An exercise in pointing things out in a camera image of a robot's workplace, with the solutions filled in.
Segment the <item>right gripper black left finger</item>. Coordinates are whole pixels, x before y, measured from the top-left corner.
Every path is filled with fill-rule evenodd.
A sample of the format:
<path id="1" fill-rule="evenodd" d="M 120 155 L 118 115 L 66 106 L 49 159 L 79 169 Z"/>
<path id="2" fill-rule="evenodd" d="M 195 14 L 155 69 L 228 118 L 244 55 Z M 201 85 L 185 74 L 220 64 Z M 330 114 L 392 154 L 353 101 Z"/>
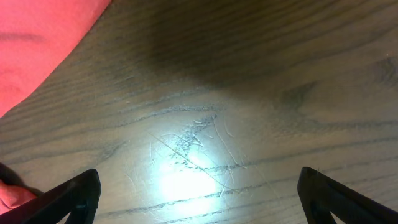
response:
<path id="1" fill-rule="evenodd" d="M 1 215 L 4 224 L 92 224 L 101 195 L 95 169 L 58 185 L 39 197 Z"/>

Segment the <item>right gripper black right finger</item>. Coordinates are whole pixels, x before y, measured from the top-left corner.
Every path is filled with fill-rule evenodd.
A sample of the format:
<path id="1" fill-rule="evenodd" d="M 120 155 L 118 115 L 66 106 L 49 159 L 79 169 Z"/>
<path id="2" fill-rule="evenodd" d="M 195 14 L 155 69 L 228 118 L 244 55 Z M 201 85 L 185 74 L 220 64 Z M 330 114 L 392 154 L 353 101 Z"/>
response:
<path id="1" fill-rule="evenodd" d="M 397 212 L 377 203 L 311 167 L 303 167 L 297 192 L 309 224 L 397 223 Z"/>

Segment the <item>red printed t-shirt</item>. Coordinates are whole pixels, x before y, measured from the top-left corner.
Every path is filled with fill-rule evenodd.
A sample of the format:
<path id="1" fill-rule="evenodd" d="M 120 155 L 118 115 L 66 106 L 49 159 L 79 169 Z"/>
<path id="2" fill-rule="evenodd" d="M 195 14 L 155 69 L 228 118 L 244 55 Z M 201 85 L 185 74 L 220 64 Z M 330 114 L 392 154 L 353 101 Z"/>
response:
<path id="1" fill-rule="evenodd" d="M 1 114 L 67 58 L 110 0 L 1 0 Z"/>

